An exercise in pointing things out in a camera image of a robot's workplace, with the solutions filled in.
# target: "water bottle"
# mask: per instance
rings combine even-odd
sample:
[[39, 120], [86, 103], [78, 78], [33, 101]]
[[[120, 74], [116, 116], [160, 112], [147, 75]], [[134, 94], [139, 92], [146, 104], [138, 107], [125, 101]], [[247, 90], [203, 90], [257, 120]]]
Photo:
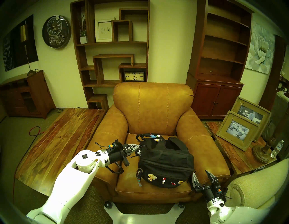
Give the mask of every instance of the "water bottle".
[[275, 158], [277, 156], [277, 154], [280, 152], [280, 150], [283, 147], [283, 140], [281, 140], [280, 142], [278, 142], [278, 144], [276, 145], [275, 149], [271, 152], [270, 157], [271, 158]]

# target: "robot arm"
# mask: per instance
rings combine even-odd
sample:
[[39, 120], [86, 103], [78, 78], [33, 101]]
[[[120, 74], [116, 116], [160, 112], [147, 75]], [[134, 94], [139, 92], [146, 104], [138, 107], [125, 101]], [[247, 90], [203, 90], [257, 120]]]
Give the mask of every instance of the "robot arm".
[[126, 157], [137, 148], [138, 145], [122, 145], [116, 140], [108, 149], [79, 152], [56, 178], [46, 203], [30, 211], [27, 217], [39, 224], [63, 224], [71, 208], [84, 196], [98, 169], [108, 168], [112, 163], [118, 165], [117, 162], [122, 160], [128, 166]]
[[207, 176], [211, 181], [211, 185], [201, 185], [197, 176], [193, 173], [192, 183], [196, 192], [202, 192], [206, 202], [207, 208], [210, 212], [211, 224], [258, 224], [266, 217], [269, 208], [254, 209], [250, 207], [227, 207], [225, 206], [225, 191], [221, 191], [221, 186], [217, 177], [206, 170]]

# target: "wall clock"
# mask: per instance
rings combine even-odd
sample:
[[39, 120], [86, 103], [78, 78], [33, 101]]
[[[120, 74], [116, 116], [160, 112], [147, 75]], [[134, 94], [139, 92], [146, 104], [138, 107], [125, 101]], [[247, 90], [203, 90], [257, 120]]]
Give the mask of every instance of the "wall clock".
[[65, 46], [70, 36], [70, 24], [63, 16], [52, 16], [43, 25], [42, 37], [49, 47], [60, 48]]
[[124, 72], [126, 82], [144, 82], [144, 72]]

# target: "wooden coffee table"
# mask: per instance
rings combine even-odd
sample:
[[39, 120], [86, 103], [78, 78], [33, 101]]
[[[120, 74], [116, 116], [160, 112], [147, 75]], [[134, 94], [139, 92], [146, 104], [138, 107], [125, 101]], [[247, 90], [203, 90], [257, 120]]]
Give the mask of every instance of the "wooden coffee table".
[[50, 196], [56, 178], [77, 153], [86, 149], [105, 113], [67, 108], [25, 154], [15, 178]]
[[238, 147], [232, 145], [231, 143], [227, 142], [226, 140], [216, 135], [220, 125], [221, 122], [206, 122], [206, 126], [212, 133], [212, 138], [214, 140], [217, 140], [217, 142], [221, 146], [222, 154], [228, 164], [228, 167], [232, 168], [234, 171], [234, 174], [225, 183], [224, 187], [228, 186], [228, 184], [233, 179], [243, 176], [245, 174], [249, 174], [251, 171], [266, 166], [269, 163], [272, 163], [277, 160], [276, 158], [274, 159], [270, 158], [268, 163], [263, 164], [255, 159], [254, 155], [252, 154], [252, 148], [256, 144], [265, 146], [266, 143], [262, 137], [260, 137], [257, 142], [252, 142], [250, 147], [246, 150], [246, 152], [244, 152]]

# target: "black backpack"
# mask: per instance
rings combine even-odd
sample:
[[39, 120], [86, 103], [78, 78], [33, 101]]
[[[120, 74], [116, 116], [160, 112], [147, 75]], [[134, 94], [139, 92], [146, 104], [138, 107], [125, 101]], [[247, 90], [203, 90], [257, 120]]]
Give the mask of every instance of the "black backpack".
[[156, 134], [140, 134], [135, 152], [140, 156], [136, 177], [161, 188], [175, 188], [185, 182], [194, 172], [194, 157], [186, 145], [175, 137], [165, 140]]

